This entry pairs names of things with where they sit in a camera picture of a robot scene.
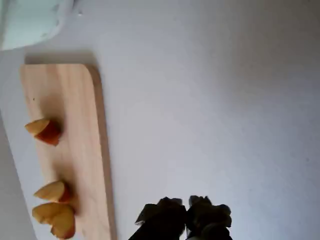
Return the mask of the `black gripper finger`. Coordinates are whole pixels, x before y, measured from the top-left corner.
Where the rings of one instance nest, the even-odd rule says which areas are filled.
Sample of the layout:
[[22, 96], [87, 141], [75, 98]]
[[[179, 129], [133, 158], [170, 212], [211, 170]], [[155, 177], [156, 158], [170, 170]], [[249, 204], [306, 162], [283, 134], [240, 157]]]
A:
[[188, 240], [230, 240], [231, 225], [229, 206], [213, 205], [208, 196], [189, 197], [186, 221]]
[[187, 210], [180, 198], [164, 197], [147, 203], [135, 224], [139, 228], [131, 240], [178, 240], [186, 228]]

